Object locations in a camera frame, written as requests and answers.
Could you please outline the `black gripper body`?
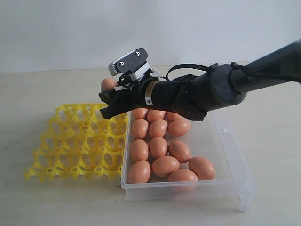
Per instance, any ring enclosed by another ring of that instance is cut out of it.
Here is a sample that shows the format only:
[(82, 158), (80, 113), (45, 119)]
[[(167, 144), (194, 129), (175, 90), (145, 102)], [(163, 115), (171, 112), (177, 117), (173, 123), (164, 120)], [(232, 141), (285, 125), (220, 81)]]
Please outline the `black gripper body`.
[(110, 117), (136, 108), (177, 113), (191, 121), (202, 121), (207, 112), (194, 103), (188, 81), (157, 81), (149, 79), (142, 85), (114, 92)]

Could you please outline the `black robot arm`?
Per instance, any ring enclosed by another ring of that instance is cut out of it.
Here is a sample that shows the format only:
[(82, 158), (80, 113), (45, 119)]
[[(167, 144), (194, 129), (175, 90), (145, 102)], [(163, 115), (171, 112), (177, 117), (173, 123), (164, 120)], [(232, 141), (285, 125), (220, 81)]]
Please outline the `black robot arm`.
[(209, 111), (240, 104), (250, 91), (285, 82), (301, 81), (299, 40), (247, 65), (179, 64), (172, 70), (195, 69), (200, 76), (187, 74), (173, 80), (147, 63), (145, 49), (132, 50), (109, 65), (117, 86), (99, 93), (107, 104), (100, 110), (105, 119), (136, 108), (174, 112), (191, 121), (202, 121)]

